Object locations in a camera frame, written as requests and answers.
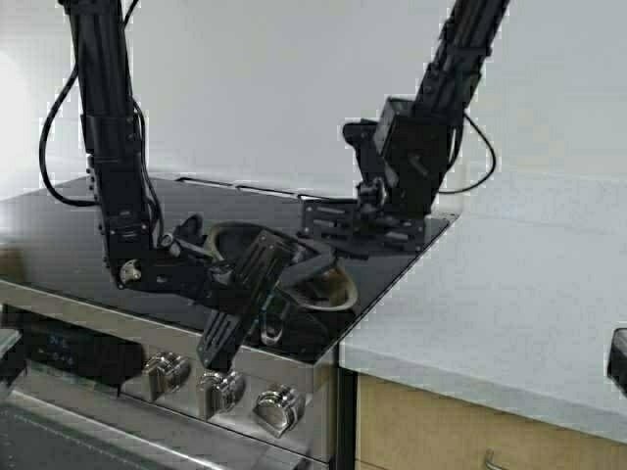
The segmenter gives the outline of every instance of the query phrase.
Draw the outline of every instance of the stove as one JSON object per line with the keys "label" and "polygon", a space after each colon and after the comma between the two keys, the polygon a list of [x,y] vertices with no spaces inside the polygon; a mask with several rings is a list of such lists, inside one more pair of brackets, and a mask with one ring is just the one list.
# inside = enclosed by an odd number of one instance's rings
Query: stove
{"label": "stove", "polygon": [[[292,236],[300,228],[303,196],[188,178],[155,179],[154,184],[167,228],[192,213],[202,215],[207,229],[235,220]],[[87,186],[80,178],[59,189],[65,195],[85,198]],[[454,218],[437,214],[426,220],[424,251]],[[175,413],[190,426],[206,430],[198,431],[201,434],[226,433],[232,436],[229,442],[245,440],[262,446],[265,456],[273,455],[268,461],[287,462],[267,468],[339,468],[341,460],[352,461],[350,452],[346,457],[342,454],[355,438],[345,432],[350,431],[346,420],[351,419],[355,397],[338,368],[337,346],[421,253],[341,259],[340,268],[358,294],[352,307],[291,309],[282,317],[281,335],[272,341],[267,324],[260,319],[235,356],[233,372],[223,375],[205,370],[196,356],[207,315],[204,308],[176,296],[120,291],[104,268],[96,220],[95,210],[63,206],[45,191],[0,203],[3,323],[24,328],[29,318],[43,317],[54,320],[55,328],[62,330],[67,325],[80,334],[107,335],[141,349],[145,365],[112,390],[111,383],[103,384],[98,377],[77,377],[66,362],[51,366],[41,359],[46,355],[40,354],[31,358],[32,373],[24,379],[18,397],[55,403],[114,427],[120,427],[128,415],[109,422],[112,413],[99,413],[95,400],[107,397],[113,402],[101,409],[127,407],[130,414],[131,409],[140,408],[141,412]],[[55,385],[43,385],[47,381]],[[78,393],[76,387],[86,399],[68,399]],[[62,389],[68,392],[60,394]],[[142,432],[150,440],[156,430]],[[188,444],[190,455],[198,453]],[[219,468],[226,469],[266,468],[260,466],[265,457],[254,465],[220,457],[231,454],[238,452],[222,447],[207,462],[217,459]]]}

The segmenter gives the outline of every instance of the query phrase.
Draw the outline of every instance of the cabinet drawer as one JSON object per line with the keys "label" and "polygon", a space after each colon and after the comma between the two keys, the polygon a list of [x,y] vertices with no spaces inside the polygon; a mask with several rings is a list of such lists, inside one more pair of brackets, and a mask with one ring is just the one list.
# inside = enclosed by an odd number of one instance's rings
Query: cabinet drawer
{"label": "cabinet drawer", "polygon": [[387,470],[626,470],[627,446],[360,376],[357,460]]}

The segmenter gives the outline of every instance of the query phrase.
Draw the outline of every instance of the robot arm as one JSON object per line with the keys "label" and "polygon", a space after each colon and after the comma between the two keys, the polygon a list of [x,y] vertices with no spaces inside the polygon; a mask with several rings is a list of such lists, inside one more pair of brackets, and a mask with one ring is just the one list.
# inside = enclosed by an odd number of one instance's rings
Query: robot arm
{"label": "robot arm", "polygon": [[[234,265],[203,250],[198,215],[155,242],[161,209],[146,190],[144,125],[132,97],[121,1],[59,3],[72,28],[88,172],[111,275],[121,289],[177,294],[205,306],[199,357],[207,368],[227,371],[258,312],[281,287],[320,273],[335,256],[414,249],[416,230],[451,167],[453,135],[507,0],[458,0],[415,101],[390,99],[379,122],[345,127],[363,174],[359,198],[304,204],[303,234],[324,241],[334,255],[262,230]],[[406,238],[391,243],[391,231]]]}
{"label": "robot arm", "polygon": [[420,246],[420,221],[455,163],[464,111],[508,3],[457,0],[415,100],[390,98],[379,122],[344,127],[362,172],[358,198],[306,202],[304,236],[353,258],[406,254]]}

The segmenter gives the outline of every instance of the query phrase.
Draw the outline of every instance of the white wall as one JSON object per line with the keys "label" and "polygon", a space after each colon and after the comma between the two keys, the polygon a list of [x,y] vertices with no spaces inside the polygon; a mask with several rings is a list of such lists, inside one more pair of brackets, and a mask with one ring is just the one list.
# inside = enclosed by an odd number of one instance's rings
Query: white wall
{"label": "white wall", "polygon": [[[387,94],[414,93],[451,4],[143,2],[128,37],[151,167],[350,193],[358,174],[342,124],[376,118]],[[618,0],[512,1],[471,107],[504,169],[627,175],[625,13]],[[39,123],[71,61],[56,1],[0,0],[3,165],[27,162],[34,185]],[[84,169],[78,106],[74,92],[51,143],[60,179]],[[482,162],[468,136],[464,159]]]}

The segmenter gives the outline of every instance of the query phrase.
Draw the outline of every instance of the silver knob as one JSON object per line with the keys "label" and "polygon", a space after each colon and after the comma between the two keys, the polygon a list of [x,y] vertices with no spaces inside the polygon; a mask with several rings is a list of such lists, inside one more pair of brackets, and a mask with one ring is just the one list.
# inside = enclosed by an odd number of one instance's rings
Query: silver knob
{"label": "silver knob", "polygon": [[305,398],[284,385],[273,385],[257,398],[253,409],[257,422],[276,438],[280,438],[305,413]]}
{"label": "silver knob", "polygon": [[177,391],[189,377],[190,371],[189,359],[173,352],[160,352],[152,356],[142,372],[144,397],[148,401],[155,401],[164,394]]}
{"label": "silver knob", "polygon": [[199,416],[208,420],[230,411],[242,399],[245,389],[246,380],[238,372],[205,372],[196,387]]}

